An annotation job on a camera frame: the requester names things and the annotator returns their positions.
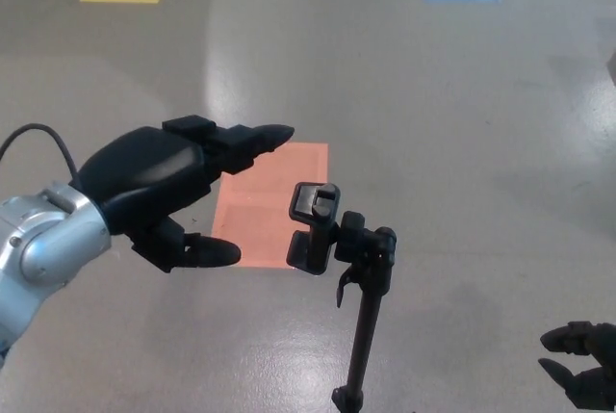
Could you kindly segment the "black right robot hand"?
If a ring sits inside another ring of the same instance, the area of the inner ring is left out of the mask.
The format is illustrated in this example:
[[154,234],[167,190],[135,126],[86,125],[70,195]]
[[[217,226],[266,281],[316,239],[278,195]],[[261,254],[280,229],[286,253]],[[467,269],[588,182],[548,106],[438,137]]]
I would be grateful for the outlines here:
[[594,357],[599,366],[579,374],[548,358],[538,363],[577,409],[615,411],[614,324],[569,322],[546,332],[540,341],[550,352]]

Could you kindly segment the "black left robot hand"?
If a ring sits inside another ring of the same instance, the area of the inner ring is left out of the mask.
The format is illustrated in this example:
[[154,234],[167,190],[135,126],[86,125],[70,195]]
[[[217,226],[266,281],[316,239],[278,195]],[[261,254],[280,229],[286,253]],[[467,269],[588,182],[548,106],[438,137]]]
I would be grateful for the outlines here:
[[294,132],[284,124],[223,128],[203,116],[183,116],[114,139],[69,184],[94,203],[112,235],[127,236],[159,270],[228,267],[241,259],[237,245],[188,233],[171,216],[208,195],[224,173],[251,168]]

